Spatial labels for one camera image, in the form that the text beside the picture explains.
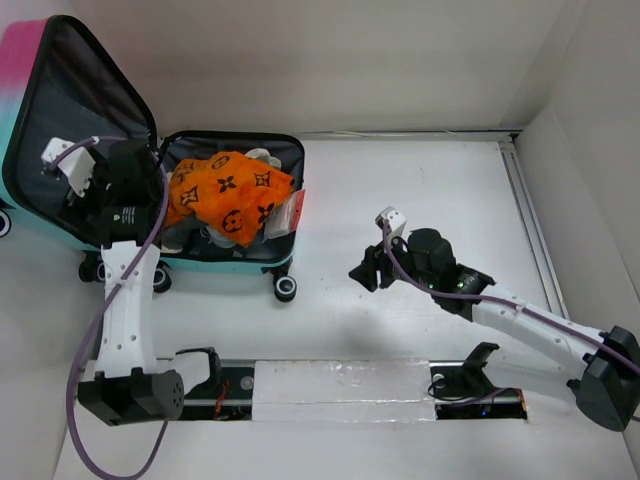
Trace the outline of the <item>grey cream fleece blanket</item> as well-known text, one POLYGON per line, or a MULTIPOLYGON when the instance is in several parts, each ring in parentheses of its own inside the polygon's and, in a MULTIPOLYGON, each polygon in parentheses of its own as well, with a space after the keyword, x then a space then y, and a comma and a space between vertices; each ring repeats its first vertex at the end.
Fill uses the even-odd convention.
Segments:
MULTIPOLYGON (((282 168, 281 161, 272 156, 267 149, 254 148, 249 150, 246 155, 249 158, 266 163, 277 170, 282 168)), ((230 249, 236 246, 235 242, 210 227, 206 222, 202 222, 194 215, 190 215, 163 231, 161 236, 161 252, 166 254, 183 252, 187 248, 187 243, 192 234, 203 237, 210 244, 222 249, 230 249)))

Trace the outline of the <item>orange patterned towel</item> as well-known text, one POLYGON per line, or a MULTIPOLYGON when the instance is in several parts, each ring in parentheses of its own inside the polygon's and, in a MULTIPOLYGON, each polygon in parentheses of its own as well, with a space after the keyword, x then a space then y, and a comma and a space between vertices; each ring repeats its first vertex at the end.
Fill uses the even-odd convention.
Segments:
POLYGON ((172 172, 164 244, 180 249, 193 230, 209 227, 247 248, 275 209, 294 192, 295 178, 236 151, 186 158, 172 172))

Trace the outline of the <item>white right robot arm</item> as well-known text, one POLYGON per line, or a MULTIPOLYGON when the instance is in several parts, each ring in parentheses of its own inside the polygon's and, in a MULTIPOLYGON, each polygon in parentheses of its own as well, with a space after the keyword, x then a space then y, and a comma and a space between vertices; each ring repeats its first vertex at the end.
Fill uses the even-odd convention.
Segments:
POLYGON ((604 332, 574 324, 519 300, 494 279, 458 263, 434 229, 407 239, 382 227, 383 240, 365 250, 349 276, 374 292, 404 281, 446 312, 502 332, 555 361, 560 392, 591 421, 622 432, 639 406, 639 343, 628 330, 604 332))

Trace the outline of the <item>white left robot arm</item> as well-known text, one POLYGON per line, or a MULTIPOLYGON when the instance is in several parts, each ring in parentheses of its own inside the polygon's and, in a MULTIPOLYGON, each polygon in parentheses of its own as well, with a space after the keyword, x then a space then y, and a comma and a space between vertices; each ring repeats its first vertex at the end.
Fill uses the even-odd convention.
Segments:
POLYGON ((94 377, 77 388, 79 403, 109 426, 180 418, 193 390, 212 396, 222 367, 212 347, 181 350, 167 364, 157 357, 151 301, 161 268, 157 240, 168 206, 168 181, 146 142, 121 140, 96 164, 102 194, 97 238, 105 301, 94 377))

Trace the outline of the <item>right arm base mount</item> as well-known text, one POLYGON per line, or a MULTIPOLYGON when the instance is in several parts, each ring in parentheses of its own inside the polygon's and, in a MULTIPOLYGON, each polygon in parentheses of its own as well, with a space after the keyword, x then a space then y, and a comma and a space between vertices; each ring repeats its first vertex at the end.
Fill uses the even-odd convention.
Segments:
POLYGON ((464 360, 430 363, 427 394, 434 400, 436 420, 528 419, 522 391, 498 388, 484 372, 498 349, 495 343, 482 342, 464 360))

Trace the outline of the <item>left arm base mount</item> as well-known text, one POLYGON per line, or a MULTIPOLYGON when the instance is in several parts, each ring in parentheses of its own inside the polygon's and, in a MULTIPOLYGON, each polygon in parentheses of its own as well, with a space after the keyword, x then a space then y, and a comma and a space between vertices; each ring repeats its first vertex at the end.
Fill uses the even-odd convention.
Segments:
POLYGON ((180 421, 250 421, 252 419, 255 361, 223 360, 216 385, 195 387, 185 399, 180 421))

